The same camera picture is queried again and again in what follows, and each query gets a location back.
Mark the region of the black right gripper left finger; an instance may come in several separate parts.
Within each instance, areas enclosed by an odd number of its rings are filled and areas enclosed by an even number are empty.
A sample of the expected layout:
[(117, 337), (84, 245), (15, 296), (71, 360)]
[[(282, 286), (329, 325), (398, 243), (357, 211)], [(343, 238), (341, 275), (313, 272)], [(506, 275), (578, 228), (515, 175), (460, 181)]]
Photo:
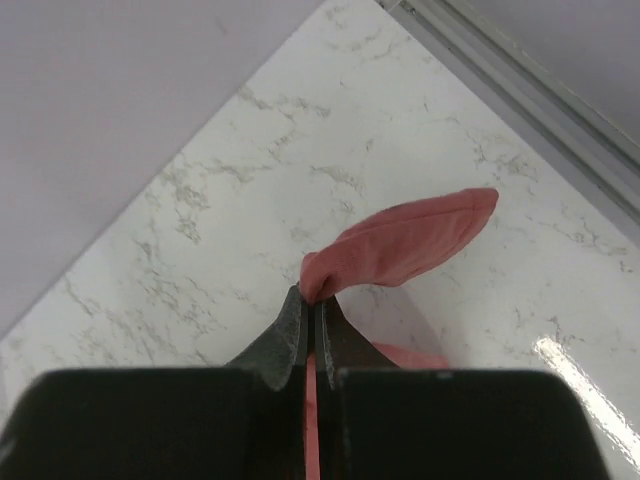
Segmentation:
[(271, 391), (289, 381), (302, 340), (302, 304), (298, 285), (289, 288), (276, 319), (225, 367), (256, 374)]

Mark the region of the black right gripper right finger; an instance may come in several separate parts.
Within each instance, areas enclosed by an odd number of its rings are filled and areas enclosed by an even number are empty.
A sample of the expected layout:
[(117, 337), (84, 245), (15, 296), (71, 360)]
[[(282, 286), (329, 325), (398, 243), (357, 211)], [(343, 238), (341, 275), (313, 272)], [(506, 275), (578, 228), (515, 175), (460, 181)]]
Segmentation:
[(314, 353), (318, 387), (335, 390), (340, 369), (394, 368), (346, 318), (336, 297), (317, 303), (314, 314)]

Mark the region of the dusty pink t-shirt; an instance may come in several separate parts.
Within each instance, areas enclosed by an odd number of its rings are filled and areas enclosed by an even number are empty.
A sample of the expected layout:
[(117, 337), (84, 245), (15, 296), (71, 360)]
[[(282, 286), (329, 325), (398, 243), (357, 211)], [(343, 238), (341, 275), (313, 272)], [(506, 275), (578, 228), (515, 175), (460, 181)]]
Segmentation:
[[(302, 297), (313, 305), (352, 286), (400, 286), (468, 245), (486, 226), (498, 199), (494, 188), (470, 188), (396, 205), (362, 220), (327, 247), (305, 255), (299, 282)], [(400, 368), (449, 367), (442, 354), (413, 352), (380, 342), (372, 346), (375, 353)], [(320, 479), (316, 363), (309, 348), (306, 339), (298, 346), (306, 361), (301, 430), (304, 478)]]

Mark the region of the right aluminium frame post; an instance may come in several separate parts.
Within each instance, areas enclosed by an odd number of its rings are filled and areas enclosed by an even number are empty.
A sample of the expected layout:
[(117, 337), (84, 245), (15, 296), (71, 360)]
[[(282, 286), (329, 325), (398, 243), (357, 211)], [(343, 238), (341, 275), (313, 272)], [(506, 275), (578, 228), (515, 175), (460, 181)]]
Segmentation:
[(466, 1), (382, 8), (491, 99), (620, 230), (639, 237), (639, 146)]

